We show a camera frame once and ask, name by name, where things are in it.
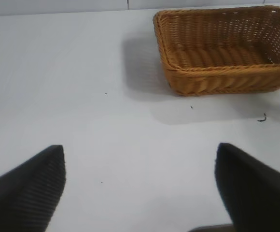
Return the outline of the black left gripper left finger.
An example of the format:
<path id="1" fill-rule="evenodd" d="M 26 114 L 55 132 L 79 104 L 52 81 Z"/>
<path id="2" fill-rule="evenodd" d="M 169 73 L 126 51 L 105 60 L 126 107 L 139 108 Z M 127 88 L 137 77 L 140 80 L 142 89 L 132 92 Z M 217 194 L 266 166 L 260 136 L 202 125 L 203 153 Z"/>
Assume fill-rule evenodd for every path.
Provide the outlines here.
<path id="1" fill-rule="evenodd" d="M 44 232 L 66 183 L 65 155 L 51 145 L 0 176 L 0 232 Z"/>

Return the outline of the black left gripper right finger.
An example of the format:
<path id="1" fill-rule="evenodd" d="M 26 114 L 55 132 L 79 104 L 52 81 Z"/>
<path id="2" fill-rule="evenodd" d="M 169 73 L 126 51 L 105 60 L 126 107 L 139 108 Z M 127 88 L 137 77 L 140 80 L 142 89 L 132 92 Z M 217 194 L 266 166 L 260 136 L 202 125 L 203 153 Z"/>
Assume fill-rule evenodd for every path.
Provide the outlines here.
<path id="1" fill-rule="evenodd" d="M 221 143 L 215 180 L 238 232 L 280 232 L 280 172 L 228 143 Z"/>

